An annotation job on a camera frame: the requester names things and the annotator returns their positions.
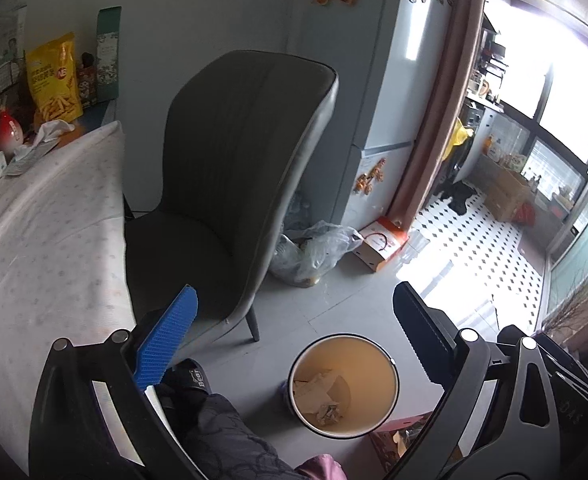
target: slipper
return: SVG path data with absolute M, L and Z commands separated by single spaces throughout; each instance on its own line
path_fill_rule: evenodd
M 205 370 L 193 359 L 185 359 L 169 368 L 165 372 L 163 383 L 177 392 L 181 390 L 201 390 L 208 395 L 212 393 Z

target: window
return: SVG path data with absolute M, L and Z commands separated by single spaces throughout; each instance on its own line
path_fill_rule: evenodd
M 560 30 L 554 56 L 554 79 L 540 125 L 588 162 L 588 47 L 568 30 Z
M 576 230 L 578 232 L 582 232 L 583 229 L 585 229 L 587 222 L 588 222 L 588 199 L 587 199 L 587 202 L 585 203 L 585 207 L 581 211 L 581 214 L 576 219 L 576 222 L 574 222 L 574 227 L 576 228 Z
M 540 175 L 538 190 L 549 200 L 552 200 L 552 193 L 558 193 L 560 186 L 569 186 L 569 199 L 575 200 L 578 198 L 578 191 L 583 187 L 583 177 L 580 173 L 539 139 L 534 142 L 522 175 L 528 180 Z
M 549 44 L 558 26 L 551 18 L 510 7 L 504 2 L 497 7 L 500 12 L 496 21 L 501 33 L 495 41 L 505 47 L 508 66 L 501 86 L 501 100 L 531 119 L 552 63 L 551 51 L 543 46 Z
M 565 25 L 545 15 L 492 3 L 508 65 L 501 100 L 535 121 L 588 165 L 588 46 Z

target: white bed sheet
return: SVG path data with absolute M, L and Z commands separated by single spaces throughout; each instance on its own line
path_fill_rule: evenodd
M 0 443 L 24 471 L 53 341 L 94 344 L 135 324 L 125 283 L 123 152 L 116 121 L 0 181 Z M 96 390 L 116 446 L 137 460 L 106 388 Z

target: black and white tile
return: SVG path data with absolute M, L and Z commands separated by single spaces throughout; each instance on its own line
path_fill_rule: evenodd
M 496 307 L 499 325 L 514 322 L 533 330 L 540 306 L 542 276 L 519 254 L 522 230 L 497 222 L 477 190 L 466 202 L 468 212 L 459 216 L 437 200 L 421 210 L 413 228 L 437 244 L 457 266 L 464 266 L 482 282 Z

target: plastic bag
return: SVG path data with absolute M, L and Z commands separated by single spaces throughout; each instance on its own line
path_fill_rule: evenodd
M 70 123 L 82 115 L 76 64 L 74 33 L 65 34 L 27 54 L 29 91 L 43 120 L 62 119 Z
M 529 202 L 523 202 L 514 212 L 512 222 L 533 227 L 536 223 L 536 210 L 534 209 L 534 206 Z
M 290 285 L 312 286 L 333 269 L 343 254 L 356 249 L 363 238 L 356 229 L 320 221 L 309 229 L 284 234 L 274 250 L 269 271 Z

